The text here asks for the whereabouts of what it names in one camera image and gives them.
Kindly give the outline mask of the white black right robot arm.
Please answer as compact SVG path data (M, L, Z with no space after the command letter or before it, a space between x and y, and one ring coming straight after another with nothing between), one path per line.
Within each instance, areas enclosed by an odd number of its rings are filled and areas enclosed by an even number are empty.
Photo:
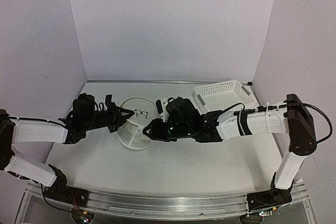
M154 141L193 138L198 143L217 143L239 136L288 134L289 147L274 174L272 187L264 194L270 205L285 196L306 157L333 133L329 117L295 94L288 94L282 103L247 109L240 102L205 114L181 97L160 99L156 106L160 117L143 129L143 134Z

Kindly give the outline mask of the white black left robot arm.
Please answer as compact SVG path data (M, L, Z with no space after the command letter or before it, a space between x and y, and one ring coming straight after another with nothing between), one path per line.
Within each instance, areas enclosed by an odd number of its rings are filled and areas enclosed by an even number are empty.
M112 95L97 103L90 94L80 94L65 118L57 122L48 119L13 116L1 110L1 170L18 178L32 180L46 187L59 201L70 197L70 189L57 179L57 168L27 157L14 147L23 143L53 143L73 145L86 138L87 132L107 128L116 132L134 111L117 106Z

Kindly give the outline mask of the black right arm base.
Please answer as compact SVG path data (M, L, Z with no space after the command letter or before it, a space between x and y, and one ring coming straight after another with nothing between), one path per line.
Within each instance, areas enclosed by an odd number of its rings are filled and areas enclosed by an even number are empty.
M248 212L262 211L263 209L271 209L273 207L280 207L283 204L290 203L292 201L291 190L292 185L288 189L279 189L275 187L274 173L270 188L264 191L258 191L255 193L247 194Z

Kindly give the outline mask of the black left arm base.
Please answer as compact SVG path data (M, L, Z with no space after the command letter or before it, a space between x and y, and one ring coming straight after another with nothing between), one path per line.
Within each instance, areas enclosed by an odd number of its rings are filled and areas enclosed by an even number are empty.
M43 196L59 202L73 204L75 207L85 207L88 203L89 192L85 189L68 186L66 175L58 168L49 164L55 172L56 180L51 186L42 189Z

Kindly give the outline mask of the white mesh laundry bag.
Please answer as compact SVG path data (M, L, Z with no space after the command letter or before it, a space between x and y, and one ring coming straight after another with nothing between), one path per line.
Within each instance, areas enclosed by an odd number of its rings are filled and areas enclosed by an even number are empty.
M119 141L131 150L146 149L151 139L142 131L152 120L159 117L155 104L144 98L129 98L121 104L121 107L132 110L134 115L118 129Z

